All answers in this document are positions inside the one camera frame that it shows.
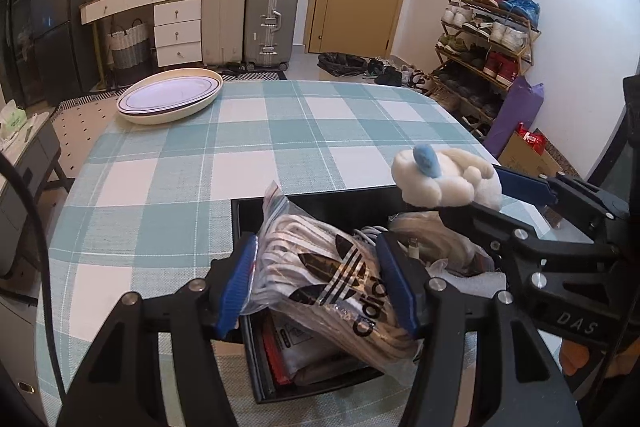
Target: laundry basket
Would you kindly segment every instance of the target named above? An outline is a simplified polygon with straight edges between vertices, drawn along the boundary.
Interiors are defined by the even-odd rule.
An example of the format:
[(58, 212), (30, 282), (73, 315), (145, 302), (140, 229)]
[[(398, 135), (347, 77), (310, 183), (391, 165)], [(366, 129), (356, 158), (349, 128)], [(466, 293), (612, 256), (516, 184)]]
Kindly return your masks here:
[(149, 31), (142, 20), (134, 20), (128, 30), (111, 32), (110, 40), (118, 86), (130, 86), (153, 73)]

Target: oval plate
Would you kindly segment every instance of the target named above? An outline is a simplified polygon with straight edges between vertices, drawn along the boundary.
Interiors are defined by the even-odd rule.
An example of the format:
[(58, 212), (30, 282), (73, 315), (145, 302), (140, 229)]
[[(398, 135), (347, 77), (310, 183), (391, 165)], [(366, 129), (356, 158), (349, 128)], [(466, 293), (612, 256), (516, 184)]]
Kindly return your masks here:
[(140, 86), (118, 100), (118, 110), (127, 114), (164, 112), (207, 98), (218, 89), (218, 81), (206, 76), (178, 76)]
[(140, 125), (169, 123), (169, 122), (180, 120), (181, 118), (190, 116), (200, 111), (201, 109), (207, 107), (207, 105), (209, 105), (211, 102), (213, 102), (216, 99), (216, 97), (220, 93), (220, 90), (222, 90), (222, 86), (223, 86), (222, 77), (219, 74), (215, 73), (214, 71), (204, 70), (201, 68), (182, 68), (180, 70), (163, 71), (161, 73), (156, 73), (144, 78), (143, 80), (140, 80), (133, 86), (129, 87), (129, 89), (127, 89), (120, 96), (120, 99), (118, 101), (120, 101), (128, 94), (132, 93), (135, 90), (140, 89), (143, 86), (148, 86), (156, 82), (164, 82), (167, 80), (171, 80), (172, 78), (178, 78), (181, 76), (204, 76), (207, 78), (211, 78), (213, 80), (218, 81), (218, 88), (215, 89), (208, 97), (198, 102), (191, 103), (186, 107), (175, 108), (173, 110), (163, 111), (156, 114), (143, 114), (143, 115), (127, 114), (120, 111), (118, 108), (118, 111), (121, 117), (123, 117), (125, 120), (129, 120), (131, 123), (137, 123)]

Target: blue gripper pad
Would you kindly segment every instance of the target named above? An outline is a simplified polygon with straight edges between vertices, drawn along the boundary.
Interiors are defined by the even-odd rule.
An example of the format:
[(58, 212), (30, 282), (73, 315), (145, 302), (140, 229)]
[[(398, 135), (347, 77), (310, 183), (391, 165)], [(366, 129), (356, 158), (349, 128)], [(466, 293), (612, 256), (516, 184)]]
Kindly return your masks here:
[(558, 198), (556, 198), (556, 195), (545, 180), (532, 178), (526, 174), (520, 174), (497, 165), (494, 165), (494, 168), (498, 173), (498, 178), (500, 178), (502, 193), (505, 196), (510, 196), (535, 206), (558, 203)]
[(423, 338), (424, 329), (431, 320), (426, 289), (429, 280), (427, 270), (420, 261), (406, 256), (392, 232), (378, 236), (376, 254), (399, 324), (414, 339)]
[[(217, 339), (223, 339), (236, 327), (236, 322), (249, 293), (249, 281), (258, 251), (258, 238), (255, 234), (242, 234), (240, 243), (227, 259), (212, 261), (211, 271), (214, 280), (210, 282), (209, 301), (213, 311), (218, 311), (218, 321), (214, 325)], [(226, 283), (220, 281), (226, 277)], [(216, 280), (224, 284), (221, 291), (216, 290)]]

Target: plush toy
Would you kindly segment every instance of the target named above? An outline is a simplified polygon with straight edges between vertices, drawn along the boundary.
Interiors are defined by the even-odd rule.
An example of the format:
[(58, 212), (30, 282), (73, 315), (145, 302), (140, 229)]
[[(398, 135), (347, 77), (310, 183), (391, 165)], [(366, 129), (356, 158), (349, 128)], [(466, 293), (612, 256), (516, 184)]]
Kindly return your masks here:
[(414, 206), (463, 206), (472, 201), (494, 210), (502, 206), (494, 166), (462, 149), (435, 152), (430, 145), (417, 145), (396, 155), (391, 175), (402, 199)]

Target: checkered tablecloth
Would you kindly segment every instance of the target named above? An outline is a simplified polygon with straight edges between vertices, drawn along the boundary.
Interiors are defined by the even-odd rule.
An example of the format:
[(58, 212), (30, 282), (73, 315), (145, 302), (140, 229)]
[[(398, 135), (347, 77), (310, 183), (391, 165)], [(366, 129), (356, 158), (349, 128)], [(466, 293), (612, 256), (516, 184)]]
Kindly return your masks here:
[[(51, 247), (56, 346), (65, 384), (117, 299), (172, 293), (204, 276), (232, 249), (230, 199), (261, 196), (276, 180), (286, 194), (393, 184), (389, 165), (418, 143), (491, 155), (443, 108), (410, 89), (347, 82), (237, 82), (196, 115), (135, 126), (116, 118), (76, 178)], [(530, 205), (503, 212), (549, 227)], [(242, 350), (218, 343), (218, 365), (241, 426), (396, 425), (408, 389), (388, 377), (336, 393), (256, 405)], [(60, 409), (42, 310), (36, 353), (53, 425)], [(183, 425), (170, 345), (161, 339), (171, 425)]]

